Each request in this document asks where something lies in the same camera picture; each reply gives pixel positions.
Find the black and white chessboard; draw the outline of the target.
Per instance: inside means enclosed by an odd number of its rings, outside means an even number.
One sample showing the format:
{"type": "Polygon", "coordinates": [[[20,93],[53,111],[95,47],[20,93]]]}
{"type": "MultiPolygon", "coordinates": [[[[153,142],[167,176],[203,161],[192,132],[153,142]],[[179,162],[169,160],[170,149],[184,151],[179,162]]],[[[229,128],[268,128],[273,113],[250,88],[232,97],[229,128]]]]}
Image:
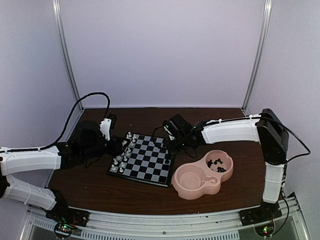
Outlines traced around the black and white chessboard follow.
{"type": "Polygon", "coordinates": [[[125,138],[127,146],[118,160],[118,165],[114,165],[114,160],[109,167],[107,174],[110,176],[127,179],[131,181],[146,183],[149,185],[168,188],[171,184],[172,166],[174,157],[169,160],[169,164],[165,164],[165,159],[170,154],[167,146],[162,147],[162,143],[166,143],[166,139],[158,136],[150,136],[131,132],[137,135],[136,141],[125,138]],[[126,154],[127,149],[131,149],[130,154],[126,154]],[[127,156],[127,162],[124,161],[124,156],[127,156]],[[111,171],[112,165],[116,166],[116,171],[111,171]]]}

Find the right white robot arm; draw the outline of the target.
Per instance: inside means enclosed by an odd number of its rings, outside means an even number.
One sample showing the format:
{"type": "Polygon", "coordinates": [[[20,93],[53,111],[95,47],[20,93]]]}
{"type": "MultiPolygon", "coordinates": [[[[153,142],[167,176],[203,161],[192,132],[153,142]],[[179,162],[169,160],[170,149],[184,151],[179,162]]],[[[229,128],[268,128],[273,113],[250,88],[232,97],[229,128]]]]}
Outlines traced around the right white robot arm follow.
{"type": "MultiPolygon", "coordinates": [[[[235,119],[198,121],[194,126],[180,114],[162,123],[169,138],[165,145],[172,155],[187,148],[220,142],[249,141],[260,144],[265,162],[265,182],[262,206],[256,210],[259,220],[268,220],[275,212],[282,185],[285,182],[285,165],[289,132],[275,113],[265,108],[260,114],[235,119]]],[[[211,150],[200,160],[186,163],[174,172],[171,183],[178,196],[194,200],[203,195],[215,195],[221,184],[234,171],[232,158],[222,150],[211,150]]]]}

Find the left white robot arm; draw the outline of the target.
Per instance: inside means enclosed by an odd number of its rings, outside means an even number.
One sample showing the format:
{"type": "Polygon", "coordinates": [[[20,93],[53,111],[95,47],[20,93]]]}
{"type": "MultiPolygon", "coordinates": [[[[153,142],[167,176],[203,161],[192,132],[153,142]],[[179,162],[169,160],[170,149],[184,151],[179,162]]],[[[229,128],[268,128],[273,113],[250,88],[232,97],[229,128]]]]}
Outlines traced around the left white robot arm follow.
{"type": "Polygon", "coordinates": [[[89,160],[104,155],[117,157],[129,141],[111,135],[112,121],[101,123],[84,121],[76,125],[66,142],[56,142],[36,148],[3,148],[0,152],[0,196],[26,205],[52,211],[61,222],[72,218],[72,211],[57,190],[40,188],[15,178],[20,172],[36,170],[66,170],[79,165],[89,165],[89,160]]]}

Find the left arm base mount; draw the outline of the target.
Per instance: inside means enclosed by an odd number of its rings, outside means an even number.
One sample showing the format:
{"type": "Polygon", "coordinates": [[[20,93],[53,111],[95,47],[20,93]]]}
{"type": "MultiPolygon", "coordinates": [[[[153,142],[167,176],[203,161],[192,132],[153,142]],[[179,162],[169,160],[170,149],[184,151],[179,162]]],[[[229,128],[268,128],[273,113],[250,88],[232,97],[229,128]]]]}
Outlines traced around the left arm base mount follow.
{"type": "Polygon", "coordinates": [[[86,227],[90,216],[88,211],[75,208],[46,210],[45,213],[47,218],[72,227],[86,227]]]}

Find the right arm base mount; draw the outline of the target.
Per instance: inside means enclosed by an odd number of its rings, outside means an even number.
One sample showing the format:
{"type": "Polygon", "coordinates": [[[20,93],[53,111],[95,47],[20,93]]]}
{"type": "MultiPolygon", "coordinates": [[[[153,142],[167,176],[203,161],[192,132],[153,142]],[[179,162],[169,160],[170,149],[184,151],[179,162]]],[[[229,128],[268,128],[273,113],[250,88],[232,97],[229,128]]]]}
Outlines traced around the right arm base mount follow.
{"type": "Polygon", "coordinates": [[[281,216],[282,212],[280,209],[271,209],[262,206],[244,209],[239,212],[239,217],[243,226],[268,222],[281,216]]]}

